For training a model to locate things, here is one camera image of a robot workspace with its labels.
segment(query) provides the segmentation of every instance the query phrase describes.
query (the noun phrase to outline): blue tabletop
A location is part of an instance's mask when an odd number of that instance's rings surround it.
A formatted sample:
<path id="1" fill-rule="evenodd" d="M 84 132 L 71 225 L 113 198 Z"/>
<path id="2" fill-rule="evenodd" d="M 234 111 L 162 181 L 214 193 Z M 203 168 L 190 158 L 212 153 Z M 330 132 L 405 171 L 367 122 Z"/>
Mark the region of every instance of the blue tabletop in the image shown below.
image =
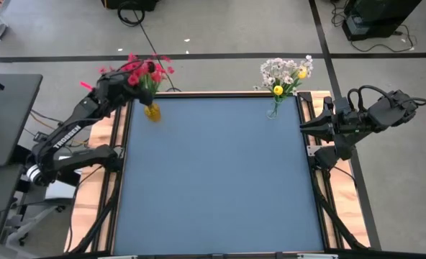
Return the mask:
<path id="1" fill-rule="evenodd" d="M 115 255 L 323 250 L 296 99 L 135 104 Z"/>

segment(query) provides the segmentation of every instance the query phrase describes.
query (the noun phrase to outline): wooden table frame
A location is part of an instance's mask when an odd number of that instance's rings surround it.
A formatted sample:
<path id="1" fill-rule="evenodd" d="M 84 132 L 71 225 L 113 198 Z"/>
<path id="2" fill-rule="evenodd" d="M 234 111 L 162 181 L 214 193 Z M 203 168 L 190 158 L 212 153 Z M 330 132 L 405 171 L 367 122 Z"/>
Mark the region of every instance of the wooden table frame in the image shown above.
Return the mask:
<path id="1" fill-rule="evenodd" d="M 299 104 L 300 120 L 306 122 L 322 112 L 323 98 L 329 96 L 329 91 L 313 91 L 300 92 L 297 98 Z M 268 92 L 249 92 L 249 91 L 234 91 L 234 92 L 183 92 L 183 93 L 161 93 L 157 95 L 157 99 L 167 98 L 253 98 L 270 96 Z M 127 137 L 130 131 L 130 119 L 132 115 L 132 103 L 127 107 L 116 110 L 108 119 L 96 123 L 91 131 L 90 146 L 96 147 L 103 144 L 111 146 L 121 145 L 125 147 Z M 328 145 L 326 142 L 311 137 L 304 136 L 305 145 Z M 350 164 L 348 161 L 338 161 L 337 167 L 351 174 Z M 82 177 L 87 177 L 94 168 L 86 168 L 82 173 Z M 370 239 L 378 240 L 376 229 L 365 224 L 364 214 L 371 215 L 369 209 L 368 197 L 359 197 L 353 180 L 341 172 L 335 172 L 333 169 L 331 177 L 323 174 L 320 171 L 312 171 L 317 177 L 318 185 L 322 189 L 322 193 L 327 198 L 332 208 L 337 212 L 337 215 L 344 222 L 346 227 L 355 236 L 355 238 L 365 246 L 370 245 Z M 116 175 L 112 172 L 100 170 L 95 173 L 89 180 L 82 183 L 78 190 L 73 215 L 71 217 L 73 228 L 72 246 L 75 247 L 80 239 L 89 230 L 93 224 L 96 215 L 101 211 L 107 199 L 114 189 L 114 184 L 120 182 L 122 174 Z M 341 237 L 337 227 L 332 223 L 327 213 L 323 211 L 319 204 L 318 214 L 321 227 L 324 249 L 328 248 L 347 248 L 347 243 Z M 91 251 L 113 249 L 113 239 L 115 231 L 115 223 L 117 220 L 117 208 L 109 213 L 106 221 L 101 227 L 100 235 L 97 235 L 93 244 L 89 248 Z"/>

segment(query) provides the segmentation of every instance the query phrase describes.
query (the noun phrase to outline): yellow vase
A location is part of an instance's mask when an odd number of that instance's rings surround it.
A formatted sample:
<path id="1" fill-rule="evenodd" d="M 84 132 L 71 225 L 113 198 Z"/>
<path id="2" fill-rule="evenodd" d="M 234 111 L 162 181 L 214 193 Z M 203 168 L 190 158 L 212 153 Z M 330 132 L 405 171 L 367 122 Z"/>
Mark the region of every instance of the yellow vase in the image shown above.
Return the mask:
<path id="1" fill-rule="evenodd" d="M 162 119 L 162 114 L 160 114 L 160 107 L 158 104 L 152 103 L 150 106 L 145 106 L 144 113 L 153 122 L 158 122 Z"/>

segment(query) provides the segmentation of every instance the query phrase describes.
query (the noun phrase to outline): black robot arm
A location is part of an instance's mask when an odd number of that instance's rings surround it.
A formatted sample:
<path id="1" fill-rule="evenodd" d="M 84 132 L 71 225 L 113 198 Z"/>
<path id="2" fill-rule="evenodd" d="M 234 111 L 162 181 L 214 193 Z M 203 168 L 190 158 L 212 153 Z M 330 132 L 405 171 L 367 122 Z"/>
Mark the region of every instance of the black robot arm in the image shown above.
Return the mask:
<path id="1" fill-rule="evenodd" d="M 366 88 L 383 95 L 368 109 L 363 106 L 361 93 Z M 353 92 L 358 94 L 358 110 L 350 99 Z M 379 133 L 388 127 L 407 123 L 422 105 L 426 105 L 426 99 L 410 97 L 400 90 L 386 93 L 375 86 L 361 86 L 359 89 L 351 89 L 347 98 L 334 102 L 330 97 L 325 97 L 321 115 L 302 124 L 300 128 L 303 133 L 335 143 L 333 146 L 321 147 L 314 154 L 317 165 L 330 170 L 339 158 L 347 160 L 352 157 L 357 142 L 373 132 Z"/>
<path id="2" fill-rule="evenodd" d="M 148 66 L 150 70 L 154 68 L 151 64 Z M 77 181 L 77 176 L 73 174 L 75 169 L 96 163 L 113 170 L 119 167 L 117 154 L 108 145 L 64 160 L 54 160 L 53 156 L 84 127 L 109 117 L 117 107 L 124 106 L 128 101 L 139 99 L 142 104 L 152 104 L 153 98 L 147 89 L 128 84 L 130 72 L 112 71 L 103 74 L 96 88 L 76 105 L 72 115 L 46 140 L 33 147 L 27 171 L 33 183 L 46 186 L 57 179 L 74 183 Z"/>

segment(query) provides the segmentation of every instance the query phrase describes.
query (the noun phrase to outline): flower bouquet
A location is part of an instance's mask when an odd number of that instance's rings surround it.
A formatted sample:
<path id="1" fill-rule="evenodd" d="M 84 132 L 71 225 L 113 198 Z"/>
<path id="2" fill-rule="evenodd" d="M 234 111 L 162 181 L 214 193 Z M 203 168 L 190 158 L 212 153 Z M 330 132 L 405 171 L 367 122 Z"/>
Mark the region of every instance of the flower bouquet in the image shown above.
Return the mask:
<path id="1" fill-rule="evenodd" d="M 266 88 L 273 94 L 272 109 L 268 111 L 269 119 L 277 117 L 278 107 L 289 95 L 296 95 L 296 89 L 302 84 L 301 80 L 309 78 L 314 67 L 312 66 L 312 57 L 307 55 L 304 60 L 297 65 L 293 60 L 282 60 L 276 58 L 267 60 L 260 67 L 263 75 L 261 86 L 254 86 L 257 91 Z"/>
<path id="2" fill-rule="evenodd" d="M 154 63 L 153 58 L 157 59 L 159 63 Z M 159 58 L 157 55 L 153 55 L 152 58 L 147 60 L 138 60 L 137 56 L 130 53 L 128 63 L 122 67 L 123 71 L 132 71 L 131 76 L 128 78 L 128 84 L 146 88 L 154 97 L 162 81 L 167 79 L 167 73 L 172 74 L 175 72 L 170 66 L 165 70 L 160 63 L 160 59 L 167 63 L 171 62 L 166 56 Z M 160 107 L 155 102 L 150 106 L 145 106 L 144 113 L 153 122 L 160 121 L 162 117 Z"/>

